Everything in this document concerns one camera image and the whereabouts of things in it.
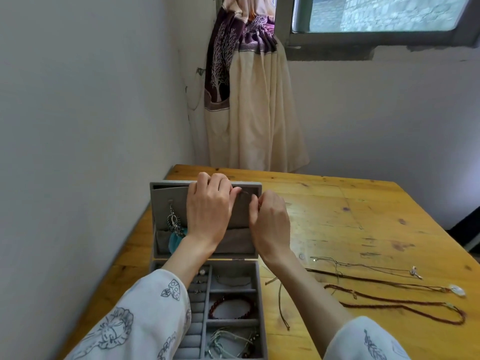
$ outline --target open jewelry box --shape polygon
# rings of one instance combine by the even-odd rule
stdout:
[[[188,228],[187,193],[191,181],[150,183],[153,220],[153,253],[150,272],[170,258],[171,231],[167,218],[173,210]],[[174,359],[267,359],[258,253],[249,229],[252,194],[262,194],[258,182],[232,182],[241,187],[225,236],[201,267],[187,291],[191,325]]]

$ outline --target window frame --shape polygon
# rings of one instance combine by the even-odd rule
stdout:
[[[305,25],[308,28],[313,0],[298,0],[298,3],[304,3],[304,5],[307,5],[307,8],[303,7],[303,10],[301,7],[295,8],[295,0],[276,0],[275,35],[285,46],[285,50],[290,52],[287,52],[287,57],[289,55],[310,55],[312,57],[312,53],[343,55],[344,51],[353,51],[351,57],[354,60],[357,60],[355,55],[359,55],[359,59],[363,60],[369,59],[372,49],[377,46],[478,46],[480,0],[469,0],[467,2],[457,27],[450,31],[294,32],[292,30],[294,8],[296,9],[297,17],[308,17],[308,22],[303,21],[303,28],[305,28]]]

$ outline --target white printed sleeve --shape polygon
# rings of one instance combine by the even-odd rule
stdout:
[[[66,360],[170,360],[192,318],[187,289],[158,269],[139,279]]]
[[[362,316],[336,333],[323,360],[410,360],[410,357],[377,322]]]

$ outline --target wood grain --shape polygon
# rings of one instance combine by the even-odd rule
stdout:
[[[432,321],[404,310],[353,309],[378,322],[403,345],[412,359],[477,359],[480,345],[480,265],[460,245],[393,182],[315,175],[299,175],[176,165],[167,179],[194,180],[197,174],[221,172],[233,181],[259,181],[263,190],[273,190],[285,198],[291,219],[291,248],[302,255],[303,265],[334,271],[329,262],[314,262],[310,256],[329,256],[338,261],[372,266],[411,268],[417,266],[422,282],[399,278],[365,268],[342,268],[345,274],[405,280],[435,286],[456,284],[466,298],[425,290],[406,290],[381,284],[340,279],[340,285],[374,296],[443,301],[453,303],[467,314],[463,326]],[[152,245],[151,210],[147,209],[120,251],[77,327],[65,343],[58,359],[63,359],[83,336],[115,305],[135,281],[148,272]],[[315,346],[288,293],[282,291],[282,310],[291,329],[287,331],[279,316],[279,282],[260,260],[262,298],[270,360],[319,359]],[[325,283],[335,277],[316,276]],[[335,292],[344,302],[351,295]],[[359,298],[356,303],[369,303]],[[427,308],[429,313],[456,319],[445,308]]]

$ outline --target jewelry box lid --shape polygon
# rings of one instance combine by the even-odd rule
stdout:
[[[150,183],[150,198],[153,220],[153,259],[168,259],[171,256],[169,242],[171,231],[167,219],[171,208],[180,220],[181,226],[188,229],[187,193],[191,180],[162,180]],[[232,215],[222,241],[212,254],[212,259],[257,259],[258,253],[249,229],[249,204],[252,194],[262,194],[260,182],[231,182],[233,187],[241,187],[233,205]]]

